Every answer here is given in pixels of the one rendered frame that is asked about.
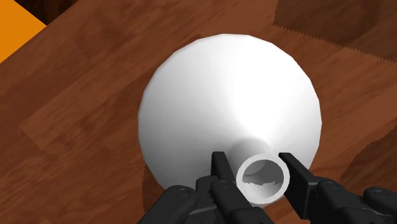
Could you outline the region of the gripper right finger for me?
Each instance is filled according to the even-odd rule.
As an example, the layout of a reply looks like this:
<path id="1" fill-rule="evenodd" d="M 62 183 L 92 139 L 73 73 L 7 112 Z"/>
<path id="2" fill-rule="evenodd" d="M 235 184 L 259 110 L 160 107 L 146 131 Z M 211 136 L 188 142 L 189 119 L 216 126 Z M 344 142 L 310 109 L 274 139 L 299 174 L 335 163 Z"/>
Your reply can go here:
<path id="1" fill-rule="evenodd" d="M 284 196 L 310 224 L 397 224 L 397 193 L 373 186 L 356 195 L 340 183 L 313 175 L 291 153 L 279 157 L 288 166 Z"/>

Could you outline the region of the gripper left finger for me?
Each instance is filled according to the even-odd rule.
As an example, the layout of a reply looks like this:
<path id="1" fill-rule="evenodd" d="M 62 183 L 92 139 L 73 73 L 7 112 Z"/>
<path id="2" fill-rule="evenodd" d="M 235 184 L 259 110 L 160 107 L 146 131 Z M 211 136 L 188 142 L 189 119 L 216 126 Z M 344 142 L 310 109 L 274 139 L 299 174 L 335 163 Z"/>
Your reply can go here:
<path id="1" fill-rule="evenodd" d="M 211 174 L 195 188 L 167 188 L 137 224 L 274 224 L 260 207 L 253 207 L 233 182 L 225 153 L 211 155 Z"/>

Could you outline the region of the white round vase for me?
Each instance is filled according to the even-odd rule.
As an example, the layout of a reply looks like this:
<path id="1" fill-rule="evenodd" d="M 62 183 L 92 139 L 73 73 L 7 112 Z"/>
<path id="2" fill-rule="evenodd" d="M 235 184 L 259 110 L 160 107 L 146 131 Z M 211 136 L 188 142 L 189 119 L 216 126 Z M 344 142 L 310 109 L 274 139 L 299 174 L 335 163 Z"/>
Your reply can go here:
<path id="1" fill-rule="evenodd" d="M 143 157 L 160 186 L 194 187 L 222 151 L 232 180 L 256 206 L 279 200 L 291 181 L 280 152 L 310 167 L 321 126 L 318 96 L 294 58 L 243 34 L 175 51 L 155 71 L 138 112 Z"/>

